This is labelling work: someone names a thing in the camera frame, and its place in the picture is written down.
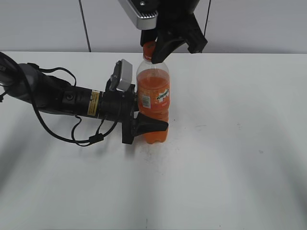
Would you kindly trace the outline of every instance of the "yellow warning label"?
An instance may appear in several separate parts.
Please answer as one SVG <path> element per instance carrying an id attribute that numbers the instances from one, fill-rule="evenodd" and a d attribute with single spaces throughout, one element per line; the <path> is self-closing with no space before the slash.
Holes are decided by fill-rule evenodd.
<path id="1" fill-rule="evenodd" d="M 96 115 L 98 101 L 99 101 L 99 94 L 100 94 L 100 91 L 92 90 L 92 96 L 91 96 L 91 100 L 90 100 L 90 103 L 88 105 L 88 110 L 87 110 L 87 114 L 89 116 Z"/>

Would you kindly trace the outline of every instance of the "white wall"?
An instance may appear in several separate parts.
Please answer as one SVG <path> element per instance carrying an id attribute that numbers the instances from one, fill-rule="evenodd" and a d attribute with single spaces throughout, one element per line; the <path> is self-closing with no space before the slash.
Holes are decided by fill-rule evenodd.
<path id="1" fill-rule="evenodd" d="M 0 50 L 87 51 L 78 0 L 0 0 Z"/>
<path id="2" fill-rule="evenodd" d="M 307 0 L 212 0 L 206 52 L 307 53 Z"/>
<path id="3" fill-rule="evenodd" d="M 208 1 L 195 11 L 202 29 Z M 142 51 L 117 0 L 82 4 L 92 51 Z M 307 53 L 306 12 L 307 0 L 212 0 L 204 52 Z M 0 50 L 88 50 L 78 0 L 0 0 L 0 31 Z"/>

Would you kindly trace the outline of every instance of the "plastic bottle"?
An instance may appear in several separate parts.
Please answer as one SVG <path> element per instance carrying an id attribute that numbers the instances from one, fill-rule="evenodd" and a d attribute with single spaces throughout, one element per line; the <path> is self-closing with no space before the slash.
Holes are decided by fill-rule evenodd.
<path id="1" fill-rule="evenodd" d="M 143 45 L 144 61 L 137 70 L 138 105 L 140 113 L 157 120 L 168 122 L 170 105 L 169 71 L 165 63 L 153 64 L 152 54 L 155 41 Z M 147 143 L 164 142 L 167 132 L 144 134 Z"/>

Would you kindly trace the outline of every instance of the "bottle cap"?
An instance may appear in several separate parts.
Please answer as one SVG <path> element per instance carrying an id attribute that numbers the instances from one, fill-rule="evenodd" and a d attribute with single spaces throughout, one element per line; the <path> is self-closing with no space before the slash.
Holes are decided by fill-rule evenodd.
<path id="1" fill-rule="evenodd" d="M 145 60 L 147 60 L 147 61 L 152 60 L 154 49 L 155 49 L 155 41 L 146 42 L 143 45 L 143 57 L 144 57 Z"/>

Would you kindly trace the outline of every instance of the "robotic arm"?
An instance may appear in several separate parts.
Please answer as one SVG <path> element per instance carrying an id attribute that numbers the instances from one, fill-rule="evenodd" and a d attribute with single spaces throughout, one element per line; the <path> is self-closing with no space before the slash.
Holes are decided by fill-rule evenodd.
<path id="1" fill-rule="evenodd" d="M 194 16 L 200 0 L 118 0 L 134 25 L 142 30 L 141 46 L 157 40 L 152 62 L 163 62 L 184 43 L 201 53 L 208 43 Z"/>
<path id="2" fill-rule="evenodd" d="M 147 41 L 157 40 L 153 53 L 153 63 L 163 62 L 177 47 L 183 43 L 189 45 L 189 52 L 201 52 L 207 41 L 194 17 L 194 9 L 199 0 L 119 0 L 135 26 L 142 30 L 141 46 Z M 95 91 L 71 85 L 65 80 L 45 75 L 64 68 L 41 69 L 33 63 L 17 64 L 10 57 L 0 52 L 0 83 L 5 92 L 27 103 L 31 103 L 34 112 L 52 136 L 62 141 L 89 146 L 100 142 L 110 134 L 118 122 L 122 123 L 122 143 L 131 144 L 134 137 L 154 131 L 165 131 L 168 123 L 158 121 L 138 113 L 137 94 L 132 81 L 132 65 L 122 59 L 115 65 L 114 72 L 106 83 L 105 91 Z M 113 126 L 104 134 L 99 133 L 88 140 L 71 139 L 53 133 L 45 124 L 39 111 L 56 115 L 74 115 L 113 121 Z"/>

